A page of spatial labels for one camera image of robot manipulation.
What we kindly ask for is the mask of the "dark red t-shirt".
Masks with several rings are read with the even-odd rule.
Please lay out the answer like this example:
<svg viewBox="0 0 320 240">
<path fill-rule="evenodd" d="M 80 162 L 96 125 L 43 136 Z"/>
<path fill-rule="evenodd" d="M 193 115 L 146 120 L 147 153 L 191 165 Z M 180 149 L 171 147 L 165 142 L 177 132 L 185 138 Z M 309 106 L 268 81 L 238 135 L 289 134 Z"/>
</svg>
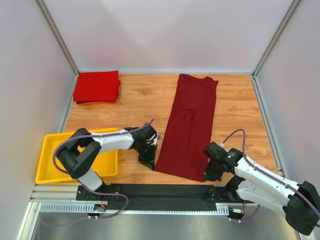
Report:
<svg viewBox="0 0 320 240">
<path fill-rule="evenodd" d="M 180 74 L 155 165 L 158 172 L 204 182 L 216 107 L 218 82 Z"/>
</svg>

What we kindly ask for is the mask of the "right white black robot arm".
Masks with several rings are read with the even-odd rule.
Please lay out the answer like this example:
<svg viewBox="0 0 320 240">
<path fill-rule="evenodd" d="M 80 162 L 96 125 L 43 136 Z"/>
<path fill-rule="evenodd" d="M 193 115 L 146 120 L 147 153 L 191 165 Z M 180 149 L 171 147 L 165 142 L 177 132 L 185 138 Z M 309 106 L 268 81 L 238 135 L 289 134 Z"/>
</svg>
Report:
<svg viewBox="0 0 320 240">
<path fill-rule="evenodd" d="M 209 159 L 205 180 L 221 181 L 224 173 L 233 174 L 224 187 L 213 192 L 214 199 L 256 203 L 284 217 L 294 230 L 305 236 L 317 227 L 320 195 L 310 182 L 298 183 L 277 175 L 240 150 L 226 150 L 215 142 L 203 152 Z"/>
</svg>

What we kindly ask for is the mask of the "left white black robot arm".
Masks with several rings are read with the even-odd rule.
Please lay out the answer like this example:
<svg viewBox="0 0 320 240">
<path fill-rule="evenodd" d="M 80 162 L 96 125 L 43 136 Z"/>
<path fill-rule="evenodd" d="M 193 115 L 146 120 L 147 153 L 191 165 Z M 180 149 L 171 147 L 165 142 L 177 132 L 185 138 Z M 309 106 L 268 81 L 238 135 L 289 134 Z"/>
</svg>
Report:
<svg viewBox="0 0 320 240">
<path fill-rule="evenodd" d="M 53 161 L 58 160 L 63 169 L 57 169 L 77 180 L 89 192 L 105 193 L 106 184 L 93 169 L 98 156 L 117 150 L 134 150 L 138 154 L 137 161 L 154 171 L 158 139 L 150 123 L 107 133 L 80 128 L 56 148 Z"/>
</svg>

